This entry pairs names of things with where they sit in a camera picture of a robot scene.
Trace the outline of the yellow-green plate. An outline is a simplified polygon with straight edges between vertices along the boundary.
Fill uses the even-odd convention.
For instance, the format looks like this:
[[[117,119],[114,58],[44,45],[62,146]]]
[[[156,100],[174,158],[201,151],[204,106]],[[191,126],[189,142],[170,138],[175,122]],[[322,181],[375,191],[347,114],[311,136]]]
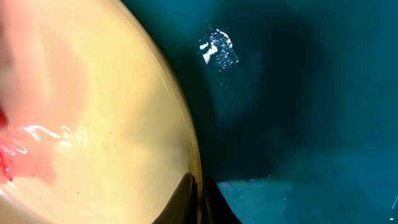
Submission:
[[[121,1],[1,2],[1,222],[153,223],[198,143],[167,61]]]

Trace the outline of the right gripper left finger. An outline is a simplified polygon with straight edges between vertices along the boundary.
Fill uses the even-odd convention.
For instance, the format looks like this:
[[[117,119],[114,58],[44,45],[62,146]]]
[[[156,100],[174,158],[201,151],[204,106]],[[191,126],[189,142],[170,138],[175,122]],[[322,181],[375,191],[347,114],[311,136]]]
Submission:
[[[191,173],[186,173],[153,224],[196,224],[197,208],[197,183]]]

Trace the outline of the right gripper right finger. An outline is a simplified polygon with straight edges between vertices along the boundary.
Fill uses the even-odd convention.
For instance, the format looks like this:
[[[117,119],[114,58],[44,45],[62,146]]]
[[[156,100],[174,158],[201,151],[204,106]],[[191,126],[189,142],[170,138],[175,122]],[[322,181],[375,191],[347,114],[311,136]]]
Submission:
[[[216,182],[203,179],[201,224],[242,224],[223,197]]]

